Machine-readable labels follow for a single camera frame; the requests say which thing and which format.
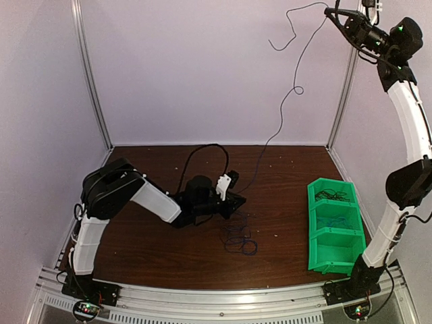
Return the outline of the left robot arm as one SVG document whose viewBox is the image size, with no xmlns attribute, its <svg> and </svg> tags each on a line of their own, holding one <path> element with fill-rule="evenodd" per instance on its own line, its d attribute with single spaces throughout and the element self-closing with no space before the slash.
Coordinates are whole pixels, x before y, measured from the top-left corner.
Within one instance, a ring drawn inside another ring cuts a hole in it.
<svg viewBox="0 0 432 324">
<path fill-rule="evenodd" d="M 183 191 L 170 194 L 147 175 L 121 158 L 88 174 L 82 183 L 81 202 L 75 208 L 79 222 L 74 247 L 69 253 L 73 276 L 70 287 L 83 300 L 97 294 L 97 285 L 87 275 L 94 262 L 103 232 L 109 222 L 128 203 L 136 203 L 162 221 L 180 229 L 197 225 L 203 216 L 220 215 L 229 219 L 246 198 L 231 191 L 238 173 L 230 171 L 212 182 L 204 175 L 187 181 Z"/>
</svg>

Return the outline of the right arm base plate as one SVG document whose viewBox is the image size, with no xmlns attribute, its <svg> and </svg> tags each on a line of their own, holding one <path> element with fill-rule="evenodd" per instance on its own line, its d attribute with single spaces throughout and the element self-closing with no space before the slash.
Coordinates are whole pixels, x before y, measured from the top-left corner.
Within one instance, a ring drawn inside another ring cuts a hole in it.
<svg viewBox="0 0 432 324">
<path fill-rule="evenodd" d="M 326 281 L 323 286 L 323 296 L 327 306 L 341 304 L 344 314 L 351 321 L 366 321 L 373 312 L 371 296 L 378 294 L 381 287 L 374 283 L 369 288 L 353 288 L 351 279 L 341 281 Z"/>
</svg>

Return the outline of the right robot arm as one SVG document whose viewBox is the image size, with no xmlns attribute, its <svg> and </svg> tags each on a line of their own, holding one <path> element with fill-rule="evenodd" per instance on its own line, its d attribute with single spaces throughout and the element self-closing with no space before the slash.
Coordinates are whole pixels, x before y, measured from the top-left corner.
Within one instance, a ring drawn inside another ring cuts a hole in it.
<svg viewBox="0 0 432 324">
<path fill-rule="evenodd" d="M 402 127 L 407 164 L 390 173 L 385 182 L 387 202 L 379 231 L 357 258 L 346 283 L 350 297 L 360 298 L 385 271 L 388 257 L 402 238 L 409 219 L 431 191 L 431 127 L 418 82 L 408 62 L 423 46 L 420 26 L 403 18 L 389 32 L 372 23 L 369 15 L 339 6 L 324 14 L 359 53 L 376 61 L 384 92 Z"/>
</svg>

